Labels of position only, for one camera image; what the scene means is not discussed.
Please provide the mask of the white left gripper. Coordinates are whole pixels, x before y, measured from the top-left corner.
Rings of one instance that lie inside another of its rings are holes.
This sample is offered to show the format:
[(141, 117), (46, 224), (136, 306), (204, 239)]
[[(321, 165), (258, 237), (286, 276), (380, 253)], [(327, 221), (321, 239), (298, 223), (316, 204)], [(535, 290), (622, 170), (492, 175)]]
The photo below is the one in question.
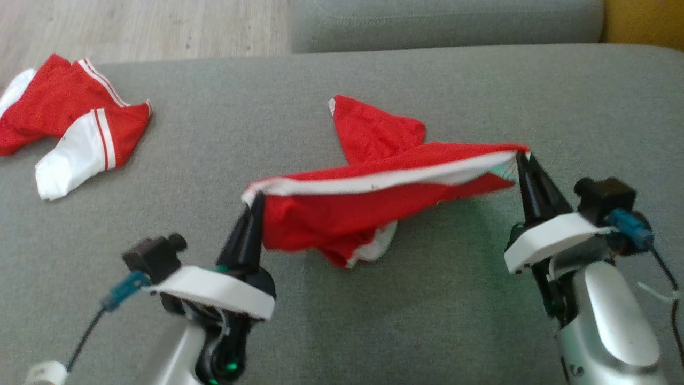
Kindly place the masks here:
[(259, 192), (252, 206), (244, 208), (216, 260), (216, 270), (219, 272), (198, 266), (181, 266), (168, 278), (152, 283), (152, 292), (217, 310), (220, 337), (233, 330), (229, 326), (228, 314), (247, 320), (269, 321), (275, 309), (272, 295), (238, 278), (220, 273), (242, 267), (246, 272), (259, 270), (265, 207), (266, 196)]

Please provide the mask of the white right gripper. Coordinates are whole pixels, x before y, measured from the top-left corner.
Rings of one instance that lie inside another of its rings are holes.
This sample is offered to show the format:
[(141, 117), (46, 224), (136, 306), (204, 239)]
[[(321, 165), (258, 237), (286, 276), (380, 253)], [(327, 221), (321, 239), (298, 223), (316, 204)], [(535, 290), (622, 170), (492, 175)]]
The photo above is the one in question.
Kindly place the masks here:
[(613, 232), (611, 225), (596, 225), (573, 209), (535, 156), (516, 154), (518, 185), (525, 222), (515, 224), (504, 250), (511, 274), (530, 273), (548, 317), (566, 317), (569, 305), (558, 280), (561, 265), (589, 265), (595, 243)]

